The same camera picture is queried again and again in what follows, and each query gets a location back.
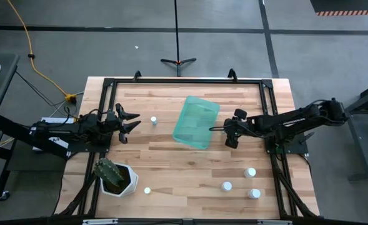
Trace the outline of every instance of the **potted cactus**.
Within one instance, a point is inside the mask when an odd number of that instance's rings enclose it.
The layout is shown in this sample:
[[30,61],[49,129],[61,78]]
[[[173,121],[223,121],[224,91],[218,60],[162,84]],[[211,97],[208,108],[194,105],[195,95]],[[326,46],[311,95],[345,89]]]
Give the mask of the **potted cactus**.
[[104,194],[123,197],[133,193],[136,189],[138,175],[128,165],[113,163],[103,158],[95,163],[94,172],[101,178]]

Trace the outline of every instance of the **caster wheel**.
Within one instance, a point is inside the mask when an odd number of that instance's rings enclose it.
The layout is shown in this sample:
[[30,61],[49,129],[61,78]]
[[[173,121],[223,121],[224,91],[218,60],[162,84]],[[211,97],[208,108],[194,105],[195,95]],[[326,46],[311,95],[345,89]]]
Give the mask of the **caster wheel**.
[[6,201],[10,197],[9,191],[4,191],[0,197],[0,201]]

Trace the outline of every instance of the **white bottle cap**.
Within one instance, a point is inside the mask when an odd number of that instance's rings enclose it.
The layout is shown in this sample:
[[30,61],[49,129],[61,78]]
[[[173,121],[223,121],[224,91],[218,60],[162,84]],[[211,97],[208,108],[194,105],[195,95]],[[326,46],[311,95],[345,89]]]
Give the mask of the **white bottle cap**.
[[221,184],[221,189],[223,191],[230,191],[232,189],[232,184],[228,181]]
[[258,189],[251,189],[247,195],[251,199],[258,199],[261,196],[261,192]]
[[144,192],[145,192],[145,194],[150,194],[152,192],[152,190],[148,187],[145,187]]
[[151,117],[151,121],[152,121],[153,125],[156,125],[157,124],[157,119],[156,119],[155,116],[152,116]]
[[253,178],[254,176],[256,176],[256,170],[254,168],[247,168],[244,174],[245,178]]

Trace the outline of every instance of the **tripod base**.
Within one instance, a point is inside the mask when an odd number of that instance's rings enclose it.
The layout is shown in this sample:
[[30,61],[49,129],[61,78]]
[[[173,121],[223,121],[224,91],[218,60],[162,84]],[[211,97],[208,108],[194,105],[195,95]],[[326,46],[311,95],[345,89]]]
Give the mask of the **tripod base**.
[[192,59],[185,59],[185,60],[182,60],[182,61],[173,61],[173,60],[169,60],[169,59],[160,59],[161,62],[164,62],[164,63],[173,63],[174,65],[177,66],[177,77],[180,77],[181,76],[181,66],[184,64],[184,63],[188,63],[188,62],[194,62],[196,61],[196,58],[192,58]]

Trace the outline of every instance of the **light stand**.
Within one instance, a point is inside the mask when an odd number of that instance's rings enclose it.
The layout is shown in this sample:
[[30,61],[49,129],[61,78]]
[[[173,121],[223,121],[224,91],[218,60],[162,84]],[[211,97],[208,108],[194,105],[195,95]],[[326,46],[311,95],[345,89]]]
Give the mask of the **light stand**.
[[179,41],[178,41],[178,18],[177,18],[177,0],[174,0],[174,11],[175,11],[175,14],[176,14],[176,40],[177,40],[177,61],[174,61],[174,60],[169,60],[169,59],[161,59],[160,61],[161,62],[164,62],[164,63],[173,63],[174,65],[177,66],[177,77],[180,77],[181,76],[181,66],[184,64],[184,63],[188,63],[188,62],[194,62],[196,61],[196,58],[191,58],[191,59],[185,59],[185,60],[182,60],[180,61],[179,60]]

